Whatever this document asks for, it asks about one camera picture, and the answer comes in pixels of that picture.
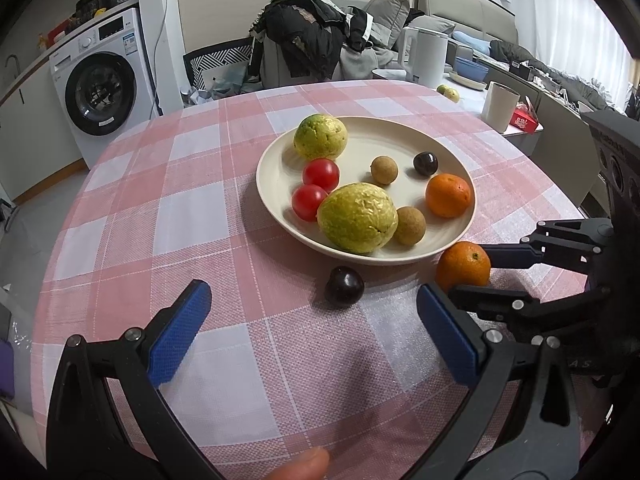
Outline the person left hand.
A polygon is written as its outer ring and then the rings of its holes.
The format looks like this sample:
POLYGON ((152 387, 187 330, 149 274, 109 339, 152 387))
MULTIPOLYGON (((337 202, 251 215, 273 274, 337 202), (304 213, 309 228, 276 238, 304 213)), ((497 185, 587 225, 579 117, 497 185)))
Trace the person left hand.
POLYGON ((265 480, 320 480, 326 476, 329 464, 329 452, 318 446, 271 471, 265 476, 265 480))

